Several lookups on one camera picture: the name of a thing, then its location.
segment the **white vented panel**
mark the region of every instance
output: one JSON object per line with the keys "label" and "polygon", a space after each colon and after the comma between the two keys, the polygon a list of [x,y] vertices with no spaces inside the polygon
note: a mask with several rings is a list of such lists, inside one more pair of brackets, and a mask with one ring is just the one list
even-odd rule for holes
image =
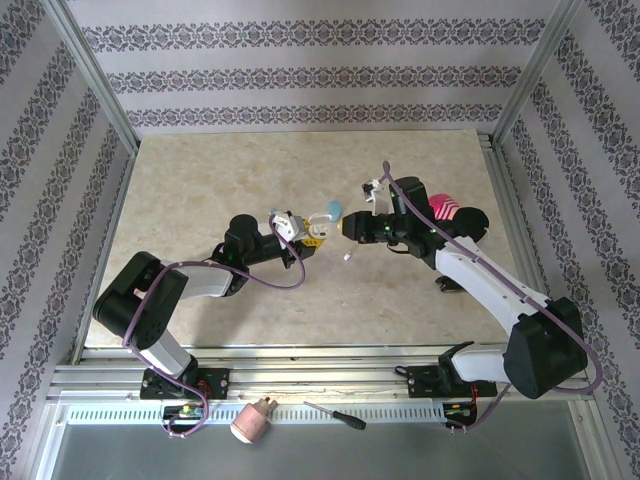
{"label": "white vented panel", "polygon": [[[325,408],[361,418],[367,423],[431,423],[444,422],[441,403],[412,404],[323,404]],[[244,404],[213,405],[207,424],[228,425],[244,408]],[[159,405],[87,405],[70,407],[70,425],[155,425],[162,418]],[[309,425],[341,423],[328,414],[304,405],[280,405],[271,412],[274,425]]]}

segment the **patterned wallpaper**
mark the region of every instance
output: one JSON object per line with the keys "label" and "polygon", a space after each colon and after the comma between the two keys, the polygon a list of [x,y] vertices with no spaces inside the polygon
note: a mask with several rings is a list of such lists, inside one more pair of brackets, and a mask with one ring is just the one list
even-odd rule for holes
{"label": "patterned wallpaper", "polygon": [[21,478],[128,155],[39,2],[0,1],[0,479]]}
{"label": "patterned wallpaper", "polygon": [[68,4],[141,135],[489,133],[556,0]]}
{"label": "patterned wallpaper", "polygon": [[504,146],[547,288],[579,306],[623,478],[640,478],[640,16],[585,2]]}

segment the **black screwdriver handle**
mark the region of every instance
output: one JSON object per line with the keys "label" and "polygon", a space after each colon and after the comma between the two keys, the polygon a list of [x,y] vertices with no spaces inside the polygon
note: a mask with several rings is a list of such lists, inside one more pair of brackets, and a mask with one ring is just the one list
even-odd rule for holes
{"label": "black screwdriver handle", "polygon": [[359,418],[354,417],[352,415],[347,415],[346,413],[340,413],[340,412],[333,412],[332,416],[333,418],[337,418],[338,420],[343,421],[344,423],[349,425],[351,428],[355,428],[356,430],[364,430],[365,428],[367,428],[367,422],[365,422],[364,420],[360,420]]}

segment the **pink object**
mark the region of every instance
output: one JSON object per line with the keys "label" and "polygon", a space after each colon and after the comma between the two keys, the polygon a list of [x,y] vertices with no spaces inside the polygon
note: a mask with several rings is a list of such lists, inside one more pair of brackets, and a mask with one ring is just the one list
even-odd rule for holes
{"label": "pink object", "polygon": [[278,406],[269,397],[245,405],[231,424],[231,433],[244,443],[255,443],[269,427],[267,414]]}
{"label": "pink object", "polygon": [[460,204],[446,193],[431,195],[429,197],[429,205],[433,207],[436,220],[452,220],[460,208]]}

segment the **marble surface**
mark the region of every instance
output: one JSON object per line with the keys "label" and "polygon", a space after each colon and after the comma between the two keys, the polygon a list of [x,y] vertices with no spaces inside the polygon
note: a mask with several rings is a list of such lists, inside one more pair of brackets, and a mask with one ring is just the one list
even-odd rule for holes
{"label": "marble surface", "polygon": [[[146,250],[169,260],[210,255],[229,220],[248,213],[266,222],[271,207],[304,217],[337,199],[347,213],[369,209],[360,185],[391,162],[427,192],[446,192],[484,210],[490,233],[480,247],[515,273],[475,131],[241,133],[145,137],[103,280]],[[308,259],[295,291],[249,282],[230,298],[181,301],[169,330],[183,345],[452,344],[502,341],[498,323],[466,293],[443,294],[423,262],[384,245],[354,248],[338,230]],[[297,266],[252,267],[265,280],[295,283]],[[87,346],[119,345],[93,321]]]}

